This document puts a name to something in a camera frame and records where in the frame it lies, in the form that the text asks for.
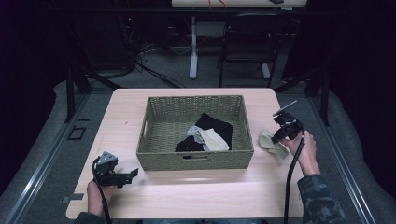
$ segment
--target human hand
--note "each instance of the human hand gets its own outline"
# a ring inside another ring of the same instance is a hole
[[[298,162],[303,170],[304,175],[320,175],[319,165],[317,163],[317,145],[314,136],[309,131],[304,131],[305,144],[301,151]],[[295,155],[302,138],[302,132],[299,132],[293,140],[282,139],[280,143],[289,148],[291,155]]]
[[[105,195],[107,204],[110,204],[111,196],[116,186],[107,186],[101,188],[103,194]],[[102,204],[102,195],[100,194],[99,188],[94,180],[88,183],[87,194],[88,194],[88,212],[100,217],[104,211]]]

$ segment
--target white cloth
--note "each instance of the white cloth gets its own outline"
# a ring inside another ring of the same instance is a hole
[[[207,147],[209,147],[210,151],[225,151],[230,149],[228,144],[222,139],[220,135],[218,135],[214,129],[204,130],[197,130],[195,133],[200,135]]]
[[[189,130],[187,131],[187,136],[193,136],[194,137],[194,141],[196,143],[202,144],[202,148],[204,149],[204,151],[210,151],[209,147],[205,144],[204,139],[201,137],[201,135],[199,135],[199,130],[202,130],[202,128],[193,125],[189,128]]]

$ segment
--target wrist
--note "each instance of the wrist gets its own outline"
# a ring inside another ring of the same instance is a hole
[[[317,162],[312,163],[300,163],[301,169],[303,170],[303,175],[320,175],[320,168]]]
[[[103,214],[103,206],[100,203],[100,206],[92,206],[88,208],[88,213],[101,217]]]

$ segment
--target human arm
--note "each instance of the human arm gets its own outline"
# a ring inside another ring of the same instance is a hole
[[[107,204],[110,204],[111,196],[116,186],[101,187]],[[102,195],[96,183],[92,180],[87,186],[88,212],[81,212],[74,224],[102,224],[106,220],[102,217],[104,208]]]
[[[283,139],[280,143],[288,147],[294,156],[301,138],[302,133],[299,133],[295,139]],[[305,131],[304,140],[305,144],[298,159],[304,177],[297,183],[304,205],[303,223],[344,223],[344,211],[320,173],[314,137]]]

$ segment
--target beige cloth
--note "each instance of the beige cloth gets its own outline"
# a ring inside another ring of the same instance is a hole
[[[282,160],[285,159],[289,152],[285,146],[279,143],[273,143],[271,138],[274,135],[267,130],[262,130],[259,136],[259,144],[262,148],[267,148],[269,152],[276,154]]]
[[[214,129],[208,129],[206,131],[200,129],[195,131],[197,135],[200,135],[210,151],[225,151],[230,149],[228,144],[222,139],[222,137],[215,132]]]

